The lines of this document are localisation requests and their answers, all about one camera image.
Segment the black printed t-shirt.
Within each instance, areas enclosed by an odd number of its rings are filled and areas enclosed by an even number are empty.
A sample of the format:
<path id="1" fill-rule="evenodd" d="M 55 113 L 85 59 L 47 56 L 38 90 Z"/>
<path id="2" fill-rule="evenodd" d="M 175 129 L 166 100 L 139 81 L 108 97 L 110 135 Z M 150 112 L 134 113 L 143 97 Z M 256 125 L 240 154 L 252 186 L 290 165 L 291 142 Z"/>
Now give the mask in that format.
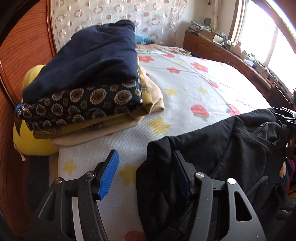
<path id="1" fill-rule="evenodd" d="M 136 172 L 137 207 L 147 240 L 186 240 L 192 205 L 178 202 L 174 151 L 214 180 L 235 179 L 266 235 L 285 200 L 280 170 L 293 132 L 270 108 L 150 142 L 147 159 Z"/>

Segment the pink jug on cabinet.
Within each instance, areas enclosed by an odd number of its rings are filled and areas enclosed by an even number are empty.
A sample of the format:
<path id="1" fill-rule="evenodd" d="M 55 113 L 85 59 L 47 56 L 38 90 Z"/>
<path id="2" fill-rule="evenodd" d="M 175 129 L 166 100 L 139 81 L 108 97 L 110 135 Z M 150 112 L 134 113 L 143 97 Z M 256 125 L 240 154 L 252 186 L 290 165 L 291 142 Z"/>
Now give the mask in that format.
<path id="1" fill-rule="evenodd" d="M 233 53 L 236 56 L 241 56 L 242 50 L 241 50 L 241 42 L 240 41 L 238 41 L 236 43 L 236 45 L 233 47 Z"/>

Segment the white star-flower towel blanket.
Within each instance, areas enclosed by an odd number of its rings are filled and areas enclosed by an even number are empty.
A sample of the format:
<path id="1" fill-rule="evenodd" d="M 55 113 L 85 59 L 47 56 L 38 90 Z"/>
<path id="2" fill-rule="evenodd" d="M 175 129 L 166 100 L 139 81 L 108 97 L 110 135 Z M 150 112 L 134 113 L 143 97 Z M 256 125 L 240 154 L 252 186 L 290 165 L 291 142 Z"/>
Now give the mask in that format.
<path id="1" fill-rule="evenodd" d="M 81 177 L 104 161 L 112 149 L 119 165 L 108 195 L 98 203 L 109 240 L 144 240 L 137 211 L 135 174 L 147 157 L 147 144 L 178 136 L 269 104 L 238 70 L 220 62 L 148 50 L 139 64 L 163 94 L 164 110 L 150 113 L 135 126 L 83 131 L 53 139 L 59 147 L 58 174 Z"/>

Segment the patterned gold-navy folded cloth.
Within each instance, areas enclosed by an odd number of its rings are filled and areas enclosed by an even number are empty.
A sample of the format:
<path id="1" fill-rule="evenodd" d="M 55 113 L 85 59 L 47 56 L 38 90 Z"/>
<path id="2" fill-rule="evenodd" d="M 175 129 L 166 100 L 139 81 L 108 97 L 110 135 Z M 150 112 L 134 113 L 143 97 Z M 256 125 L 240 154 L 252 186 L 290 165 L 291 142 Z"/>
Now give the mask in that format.
<path id="1" fill-rule="evenodd" d="M 89 127 L 102 127 L 124 114 L 149 114 L 152 97 L 142 70 L 126 83 L 63 90 L 34 104 L 21 103 L 15 115 L 35 138 L 57 138 Z"/>

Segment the long wooden cabinet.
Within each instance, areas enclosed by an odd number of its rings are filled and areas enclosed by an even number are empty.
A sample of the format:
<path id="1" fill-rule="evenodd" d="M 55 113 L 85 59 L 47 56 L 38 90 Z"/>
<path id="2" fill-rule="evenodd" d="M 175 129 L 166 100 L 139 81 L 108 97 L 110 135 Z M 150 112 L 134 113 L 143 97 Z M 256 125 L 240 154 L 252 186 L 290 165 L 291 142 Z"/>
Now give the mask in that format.
<path id="1" fill-rule="evenodd" d="M 262 74 L 225 48 L 189 31 L 185 32 L 183 48 L 197 57 L 218 61 L 234 67 L 259 90 L 271 106 L 276 108 L 291 107 L 287 98 L 276 87 L 275 81 L 268 81 Z"/>

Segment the cardboard box on cabinet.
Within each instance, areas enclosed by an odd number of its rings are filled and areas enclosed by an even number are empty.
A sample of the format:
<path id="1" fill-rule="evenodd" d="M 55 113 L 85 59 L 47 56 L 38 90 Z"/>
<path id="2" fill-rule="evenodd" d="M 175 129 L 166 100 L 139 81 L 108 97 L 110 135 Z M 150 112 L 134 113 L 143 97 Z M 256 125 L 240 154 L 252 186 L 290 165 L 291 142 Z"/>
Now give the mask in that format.
<path id="1" fill-rule="evenodd" d="M 223 41 L 222 37 L 220 37 L 219 35 L 217 35 L 215 33 L 210 32 L 208 30 L 201 30 L 200 35 L 203 38 L 208 39 L 213 42 L 222 43 L 222 41 Z"/>

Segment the stack of papers on cabinet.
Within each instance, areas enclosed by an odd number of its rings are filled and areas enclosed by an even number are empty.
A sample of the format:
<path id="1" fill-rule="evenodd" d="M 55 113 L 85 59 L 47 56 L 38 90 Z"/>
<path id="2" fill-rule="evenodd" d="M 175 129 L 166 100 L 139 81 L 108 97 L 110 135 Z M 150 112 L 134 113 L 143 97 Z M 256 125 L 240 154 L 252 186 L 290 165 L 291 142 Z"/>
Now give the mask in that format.
<path id="1" fill-rule="evenodd" d="M 195 21 L 190 21 L 190 25 L 187 28 L 187 32 L 193 33 L 195 35 L 200 34 L 203 30 L 207 32 L 212 32 L 212 28 L 210 26 L 202 25 L 199 23 L 196 23 Z"/>

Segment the floral bed blanket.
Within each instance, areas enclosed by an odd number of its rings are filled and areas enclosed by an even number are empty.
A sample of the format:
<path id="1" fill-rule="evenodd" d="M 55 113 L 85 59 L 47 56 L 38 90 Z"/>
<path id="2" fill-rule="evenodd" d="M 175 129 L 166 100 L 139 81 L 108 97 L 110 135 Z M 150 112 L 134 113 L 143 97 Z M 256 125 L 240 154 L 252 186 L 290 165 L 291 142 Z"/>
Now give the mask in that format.
<path id="1" fill-rule="evenodd" d="M 183 56 L 192 57 L 192 53 L 183 48 L 172 47 L 172 46 L 162 46 L 158 44 L 151 45 L 136 45 L 136 51 L 138 53 L 147 53 L 147 54 L 177 54 Z"/>

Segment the circle-patterned sheer curtain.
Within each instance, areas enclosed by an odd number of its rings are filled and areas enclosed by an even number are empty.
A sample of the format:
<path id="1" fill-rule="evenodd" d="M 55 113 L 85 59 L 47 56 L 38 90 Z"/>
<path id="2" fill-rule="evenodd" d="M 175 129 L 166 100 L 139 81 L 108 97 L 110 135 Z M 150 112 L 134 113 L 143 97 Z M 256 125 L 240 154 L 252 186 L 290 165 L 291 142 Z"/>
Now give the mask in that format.
<path id="1" fill-rule="evenodd" d="M 49 2 L 53 38 L 60 50 L 80 30 L 130 20 L 135 34 L 159 45 L 176 43 L 177 26 L 186 1 L 55 0 Z"/>

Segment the blue tissue pack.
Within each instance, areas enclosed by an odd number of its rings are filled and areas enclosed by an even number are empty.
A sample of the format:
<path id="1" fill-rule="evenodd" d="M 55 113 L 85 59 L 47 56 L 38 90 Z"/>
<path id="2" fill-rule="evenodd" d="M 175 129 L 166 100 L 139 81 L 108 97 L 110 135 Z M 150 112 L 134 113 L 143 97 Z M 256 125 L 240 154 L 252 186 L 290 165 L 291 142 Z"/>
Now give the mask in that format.
<path id="1" fill-rule="evenodd" d="M 135 35 L 135 43 L 138 45 L 150 45 L 154 44 L 152 38 L 144 38 L 139 35 Z"/>

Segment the navy blue folded garment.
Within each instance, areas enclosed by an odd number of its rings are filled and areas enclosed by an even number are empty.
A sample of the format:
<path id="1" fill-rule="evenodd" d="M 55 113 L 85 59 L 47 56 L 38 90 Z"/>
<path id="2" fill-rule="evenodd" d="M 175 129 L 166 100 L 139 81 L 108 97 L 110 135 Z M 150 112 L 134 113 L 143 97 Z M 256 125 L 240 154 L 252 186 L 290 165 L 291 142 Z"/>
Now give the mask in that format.
<path id="1" fill-rule="evenodd" d="M 135 25 L 130 20 L 75 33 L 23 91 L 35 103 L 62 90 L 122 84 L 138 77 Z"/>

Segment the window with wooden frame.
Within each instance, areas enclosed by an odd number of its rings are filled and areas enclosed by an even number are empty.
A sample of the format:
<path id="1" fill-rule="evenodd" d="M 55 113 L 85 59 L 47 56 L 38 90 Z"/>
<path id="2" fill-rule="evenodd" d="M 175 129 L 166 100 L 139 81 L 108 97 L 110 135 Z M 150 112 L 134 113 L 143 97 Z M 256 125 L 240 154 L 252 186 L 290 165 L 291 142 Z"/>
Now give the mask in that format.
<path id="1" fill-rule="evenodd" d="M 290 93 L 295 90 L 295 51 L 275 20 L 255 1 L 238 3 L 231 41 L 241 43 L 241 50 L 253 55 L 280 80 Z"/>

